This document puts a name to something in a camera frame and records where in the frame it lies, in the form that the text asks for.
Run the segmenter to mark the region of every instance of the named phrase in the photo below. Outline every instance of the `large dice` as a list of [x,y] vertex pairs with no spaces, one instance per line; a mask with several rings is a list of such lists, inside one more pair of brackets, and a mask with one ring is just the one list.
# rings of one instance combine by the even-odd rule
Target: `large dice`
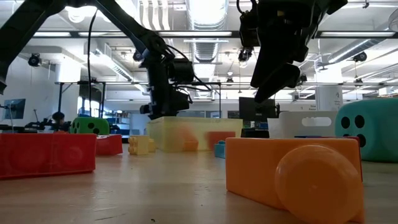
[[102,118],[75,118],[70,126],[72,134],[109,134],[109,123]]
[[398,99],[363,100],[344,105],[335,122],[336,136],[357,136],[365,161],[398,162]]

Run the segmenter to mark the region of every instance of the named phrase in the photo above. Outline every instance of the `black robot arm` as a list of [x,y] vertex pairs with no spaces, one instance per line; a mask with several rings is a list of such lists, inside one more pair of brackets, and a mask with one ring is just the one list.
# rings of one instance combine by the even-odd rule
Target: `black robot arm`
[[6,88],[7,71],[28,41],[45,20],[62,11],[65,6],[96,6],[116,27],[133,42],[144,57],[142,67],[148,70],[151,100],[143,109],[150,118],[175,116],[178,110],[188,109],[188,97],[173,89],[169,77],[188,74],[184,81],[193,80],[192,63],[174,60],[175,55],[155,32],[140,26],[115,0],[25,0],[0,29],[0,94]]

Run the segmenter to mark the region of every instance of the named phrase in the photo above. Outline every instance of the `wooden table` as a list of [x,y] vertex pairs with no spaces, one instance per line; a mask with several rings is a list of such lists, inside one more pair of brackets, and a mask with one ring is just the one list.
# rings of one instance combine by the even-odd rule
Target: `wooden table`
[[[366,223],[398,223],[398,164],[363,163]],[[92,174],[0,181],[0,223],[301,223],[225,190],[210,152],[97,159]]]

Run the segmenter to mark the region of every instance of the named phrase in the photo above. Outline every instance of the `air duct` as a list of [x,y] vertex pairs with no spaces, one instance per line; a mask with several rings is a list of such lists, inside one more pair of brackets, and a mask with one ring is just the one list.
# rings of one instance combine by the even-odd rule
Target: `air duct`
[[[389,30],[387,24],[383,24],[376,28],[376,30]],[[348,44],[342,49],[336,51],[328,57],[328,63],[338,63],[346,59],[354,57],[355,55],[370,49],[371,47],[380,44],[386,39],[366,39],[366,40],[355,40],[354,42]]]
[[[185,0],[190,30],[224,30],[228,0]],[[193,61],[210,63],[217,58],[220,43],[192,43]],[[199,77],[209,78],[214,74],[214,65],[195,65],[195,73]]]

